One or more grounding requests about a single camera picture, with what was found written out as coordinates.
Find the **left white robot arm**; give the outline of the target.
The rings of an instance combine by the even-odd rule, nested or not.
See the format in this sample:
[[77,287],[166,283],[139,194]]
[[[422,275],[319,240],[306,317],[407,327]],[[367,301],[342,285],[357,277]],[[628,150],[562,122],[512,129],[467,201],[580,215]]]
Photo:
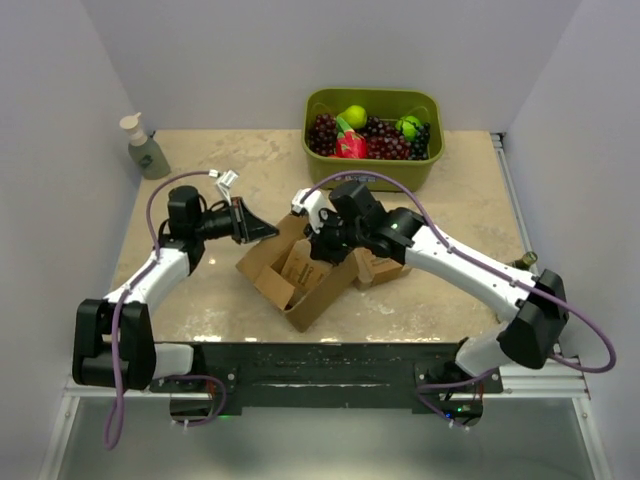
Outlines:
[[157,343],[151,316],[196,269],[209,240],[230,238],[242,245],[275,237],[279,230],[255,216],[240,197],[203,206],[190,185],[169,192],[166,233],[145,264],[118,289],[86,299],[76,312],[72,377],[80,385],[143,390],[171,377],[185,392],[200,390],[207,368],[188,344]]

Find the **brown cardboard express box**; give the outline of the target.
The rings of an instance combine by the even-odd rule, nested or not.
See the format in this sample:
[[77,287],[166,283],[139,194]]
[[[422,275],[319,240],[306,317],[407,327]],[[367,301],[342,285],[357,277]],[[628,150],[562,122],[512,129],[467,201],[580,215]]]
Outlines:
[[302,217],[284,216],[277,223],[279,234],[258,242],[236,264],[299,332],[307,331],[359,273],[354,254],[337,266],[313,260],[306,226]]

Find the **scouring pad pack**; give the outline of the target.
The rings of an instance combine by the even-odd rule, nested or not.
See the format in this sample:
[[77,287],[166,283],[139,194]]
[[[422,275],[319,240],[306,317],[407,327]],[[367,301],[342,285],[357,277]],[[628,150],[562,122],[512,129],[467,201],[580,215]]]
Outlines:
[[364,248],[356,249],[354,256],[358,266],[354,286],[360,291],[403,278],[411,272],[410,267],[391,258],[376,257]]
[[331,270],[331,264],[310,258],[308,240],[297,241],[281,270],[281,276],[294,287],[287,307],[295,306],[306,294],[316,288]]

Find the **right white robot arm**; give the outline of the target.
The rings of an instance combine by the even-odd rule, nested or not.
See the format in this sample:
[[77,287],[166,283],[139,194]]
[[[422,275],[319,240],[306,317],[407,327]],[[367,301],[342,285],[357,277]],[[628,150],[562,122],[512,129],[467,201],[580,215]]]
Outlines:
[[305,234],[314,260],[342,263],[355,249],[433,274],[496,313],[494,329],[461,342],[445,369],[448,386],[469,392],[481,375],[508,363],[538,370],[554,352],[569,318],[561,277],[536,275],[496,261],[446,235],[405,207],[386,210],[356,181],[329,196],[300,190],[291,211],[308,220]]

